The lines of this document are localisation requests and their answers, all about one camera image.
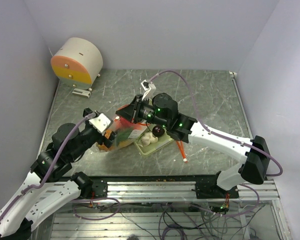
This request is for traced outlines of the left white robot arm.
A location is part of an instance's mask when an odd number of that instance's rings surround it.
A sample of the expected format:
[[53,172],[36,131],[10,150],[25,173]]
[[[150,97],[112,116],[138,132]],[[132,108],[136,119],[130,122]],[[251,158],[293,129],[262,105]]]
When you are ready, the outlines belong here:
[[66,203],[86,199],[93,192],[93,181],[82,171],[74,173],[65,185],[40,201],[40,195],[72,169],[94,144],[110,147],[115,134],[106,135],[109,123],[86,120],[85,127],[65,123],[52,135],[45,151],[38,155],[24,182],[0,210],[0,240],[26,240],[33,230]]

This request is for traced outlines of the red yellow toy mango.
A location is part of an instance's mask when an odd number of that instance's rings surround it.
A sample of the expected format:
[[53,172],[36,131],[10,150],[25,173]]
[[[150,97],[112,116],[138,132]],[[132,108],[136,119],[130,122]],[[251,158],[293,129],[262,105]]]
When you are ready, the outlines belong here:
[[128,120],[126,120],[120,116],[117,116],[114,119],[114,129],[115,130],[125,130],[128,128],[131,128],[132,126],[133,126],[133,124],[131,122],[129,122]]

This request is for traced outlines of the orange toy pineapple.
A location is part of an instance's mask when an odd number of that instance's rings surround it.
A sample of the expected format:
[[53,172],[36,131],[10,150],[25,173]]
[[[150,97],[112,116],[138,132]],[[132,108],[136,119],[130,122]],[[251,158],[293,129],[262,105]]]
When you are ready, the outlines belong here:
[[123,130],[116,130],[116,137],[113,141],[112,146],[110,147],[110,151],[118,150],[125,148],[135,142],[136,138],[131,136],[132,130],[131,129],[123,129]]

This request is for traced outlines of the clear zip bag orange zipper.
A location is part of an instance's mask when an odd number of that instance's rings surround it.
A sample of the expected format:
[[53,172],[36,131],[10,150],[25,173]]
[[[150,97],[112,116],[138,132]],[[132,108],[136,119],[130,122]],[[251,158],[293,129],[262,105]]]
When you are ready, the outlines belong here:
[[134,124],[122,117],[116,116],[113,120],[113,124],[105,134],[107,138],[112,132],[116,134],[112,145],[110,147],[106,147],[104,144],[100,145],[97,143],[96,147],[100,152],[109,152],[125,148],[134,143],[147,129],[148,128],[144,122]]

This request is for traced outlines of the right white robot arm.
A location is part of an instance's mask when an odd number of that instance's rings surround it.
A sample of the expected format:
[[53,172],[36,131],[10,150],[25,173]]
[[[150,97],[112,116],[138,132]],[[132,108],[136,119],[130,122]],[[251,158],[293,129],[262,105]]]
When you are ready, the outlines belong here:
[[261,185],[267,178],[270,153],[263,137],[249,139],[202,126],[198,119],[180,113],[178,103],[166,93],[157,94],[152,101],[136,95],[115,113],[132,124],[145,121],[161,126],[176,141],[204,145],[237,160],[233,167],[197,182],[193,189],[197,198],[224,198],[244,182]]

